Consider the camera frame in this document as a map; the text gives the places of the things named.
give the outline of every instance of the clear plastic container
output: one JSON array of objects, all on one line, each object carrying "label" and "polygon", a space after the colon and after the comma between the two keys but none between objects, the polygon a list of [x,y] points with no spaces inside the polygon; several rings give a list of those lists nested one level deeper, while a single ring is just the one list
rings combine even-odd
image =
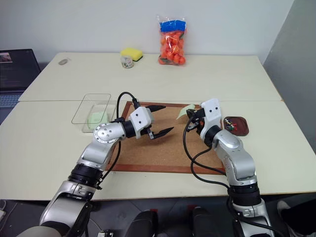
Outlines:
[{"label": "clear plastic container", "polygon": [[110,98],[110,94],[86,94],[73,117],[72,124],[86,133],[92,132],[102,123],[112,121],[116,102]]}]

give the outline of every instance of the robotic arm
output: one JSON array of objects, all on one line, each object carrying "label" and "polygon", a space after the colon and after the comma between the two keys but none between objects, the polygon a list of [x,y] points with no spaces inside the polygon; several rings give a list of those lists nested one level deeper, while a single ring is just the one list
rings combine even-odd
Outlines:
[{"label": "robotic arm", "polygon": [[225,167],[229,199],[227,202],[235,220],[235,236],[274,237],[265,202],[260,192],[255,174],[254,160],[243,148],[242,141],[227,130],[220,128],[221,110],[219,101],[211,99],[203,102],[202,109],[188,110],[190,123],[187,132],[197,129],[202,141],[213,147]]},{"label": "robotic arm", "polygon": [[84,149],[68,180],[62,183],[42,213],[40,226],[32,227],[18,237],[79,237],[83,234],[93,208],[90,200],[95,191],[101,189],[99,184],[103,181],[102,174],[115,145],[125,138],[136,136],[138,139],[144,134],[148,134],[150,139],[156,139],[172,129],[167,128],[158,134],[151,131],[151,124],[154,122],[152,112],[165,106],[141,107],[134,97],[133,105],[135,111],[127,121],[117,118],[95,128],[92,142]]}]

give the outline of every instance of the cork board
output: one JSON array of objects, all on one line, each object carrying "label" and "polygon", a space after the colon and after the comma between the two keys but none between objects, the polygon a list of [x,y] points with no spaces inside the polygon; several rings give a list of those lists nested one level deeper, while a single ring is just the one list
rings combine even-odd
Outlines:
[{"label": "cork board", "polygon": [[[158,105],[158,103],[141,102],[141,106]],[[190,173],[191,161],[185,154],[182,134],[187,116],[182,116],[178,120],[180,110],[187,106],[186,104],[164,104],[166,108],[153,112],[155,122],[151,130],[156,134],[168,127],[174,127],[167,135],[151,140],[148,135],[143,135],[140,139],[135,137],[122,141],[121,152],[115,171],[144,171],[144,172],[172,172],[172,173]],[[122,116],[128,118],[134,111],[131,102],[127,102]],[[195,130],[187,133],[187,147],[191,156],[207,149],[207,146],[201,141]],[[109,165],[114,161],[117,155],[117,148]],[[198,162],[224,171],[222,162],[218,159],[216,153],[210,152],[197,158]],[[218,174],[212,170],[204,169],[195,165],[195,171],[199,174]]]}]

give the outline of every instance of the laptop screen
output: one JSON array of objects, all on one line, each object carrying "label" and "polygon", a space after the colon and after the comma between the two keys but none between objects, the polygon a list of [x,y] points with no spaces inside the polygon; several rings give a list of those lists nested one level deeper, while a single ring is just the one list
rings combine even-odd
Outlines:
[{"label": "laptop screen", "polygon": [[0,91],[25,90],[39,74],[31,49],[0,51]]}]

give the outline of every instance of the mesh bag of orange balls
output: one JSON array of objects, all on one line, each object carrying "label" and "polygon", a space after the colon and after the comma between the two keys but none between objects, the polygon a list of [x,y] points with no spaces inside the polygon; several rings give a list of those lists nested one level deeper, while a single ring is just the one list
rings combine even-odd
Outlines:
[{"label": "mesh bag of orange balls", "polygon": [[161,48],[158,59],[160,64],[183,65],[186,63],[183,50],[185,32],[185,21],[160,22]]}]

